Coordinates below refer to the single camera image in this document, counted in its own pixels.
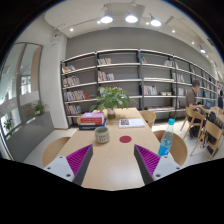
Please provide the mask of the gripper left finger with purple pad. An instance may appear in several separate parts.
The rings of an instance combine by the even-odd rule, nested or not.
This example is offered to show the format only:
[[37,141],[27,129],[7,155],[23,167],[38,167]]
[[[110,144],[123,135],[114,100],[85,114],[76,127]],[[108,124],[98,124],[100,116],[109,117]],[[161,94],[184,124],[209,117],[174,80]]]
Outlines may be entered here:
[[44,170],[81,186],[92,155],[93,145],[90,144],[68,156],[57,156]]

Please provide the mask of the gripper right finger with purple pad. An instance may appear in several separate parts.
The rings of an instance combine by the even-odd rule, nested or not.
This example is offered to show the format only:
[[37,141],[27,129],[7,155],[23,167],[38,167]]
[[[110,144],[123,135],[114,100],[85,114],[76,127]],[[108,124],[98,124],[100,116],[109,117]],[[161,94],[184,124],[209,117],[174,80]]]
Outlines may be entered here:
[[171,157],[155,154],[154,152],[134,145],[134,156],[138,163],[140,173],[145,185],[168,176],[181,169]]

